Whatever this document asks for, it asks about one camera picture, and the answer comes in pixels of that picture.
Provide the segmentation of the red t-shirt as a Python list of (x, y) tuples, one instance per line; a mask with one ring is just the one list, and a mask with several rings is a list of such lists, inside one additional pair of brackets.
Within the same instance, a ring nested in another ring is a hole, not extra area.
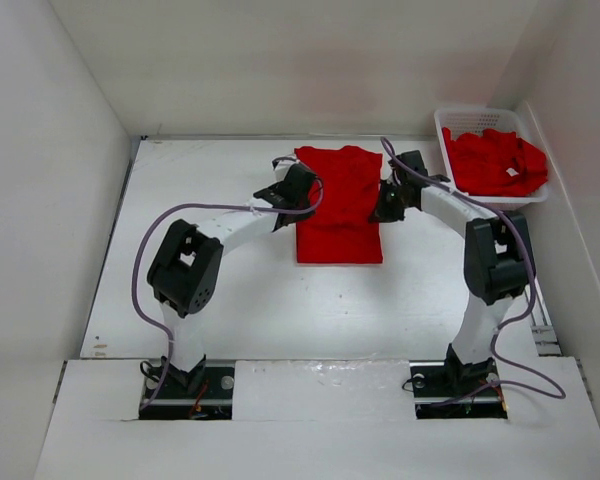
[(295, 150), (322, 180), (323, 199), (315, 214), (296, 227), (296, 259), (313, 265), (379, 265), (379, 225), (371, 223), (379, 193), (383, 157), (358, 146)]

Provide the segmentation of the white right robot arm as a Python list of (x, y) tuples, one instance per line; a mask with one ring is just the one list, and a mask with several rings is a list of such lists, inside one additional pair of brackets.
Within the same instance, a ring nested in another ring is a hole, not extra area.
[(463, 394), (493, 371), (491, 343), (497, 327), (535, 271), (526, 219), (461, 199), (446, 177), (428, 174), (417, 150), (393, 156), (389, 165), (391, 175), (380, 182), (369, 221), (402, 221), (405, 211), (414, 208), (464, 240), (463, 278), (469, 299), (442, 369), (445, 387)]

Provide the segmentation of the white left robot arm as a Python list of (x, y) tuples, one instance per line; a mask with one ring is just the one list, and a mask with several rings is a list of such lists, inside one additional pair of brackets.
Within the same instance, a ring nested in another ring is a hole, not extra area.
[(276, 160), (273, 167), (276, 181), (242, 205), (186, 204), (186, 209), (222, 213), (198, 224), (183, 219), (171, 223), (148, 269), (147, 283), (169, 331), (162, 374), (181, 396), (192, 396), (202, 387), (206, 354), (201, 326), (193, 316), (212, 299), (223, 257), (309, 219), (322, 200), (322, 182), (309, 167), (289, 157)]

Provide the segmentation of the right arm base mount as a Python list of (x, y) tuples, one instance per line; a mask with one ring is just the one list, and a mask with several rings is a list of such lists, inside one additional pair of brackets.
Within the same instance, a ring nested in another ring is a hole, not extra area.
[(409, 368), (402, 389), (413, 395), (418, 420), (508, 418), (501, 389), (487, 386), (499, 379), (493, 363), (462, 380), (444, 361), (415, 361)]

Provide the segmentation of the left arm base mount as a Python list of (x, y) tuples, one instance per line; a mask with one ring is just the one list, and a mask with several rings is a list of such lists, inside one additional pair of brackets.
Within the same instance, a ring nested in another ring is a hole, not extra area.
[(235, 384), (234, 362), (205, 360), (190, 373), (172, 365), (162, 386), (158, 382), (166, 361), (140, 363), (144, 376), (140, 420), (231, 420)]

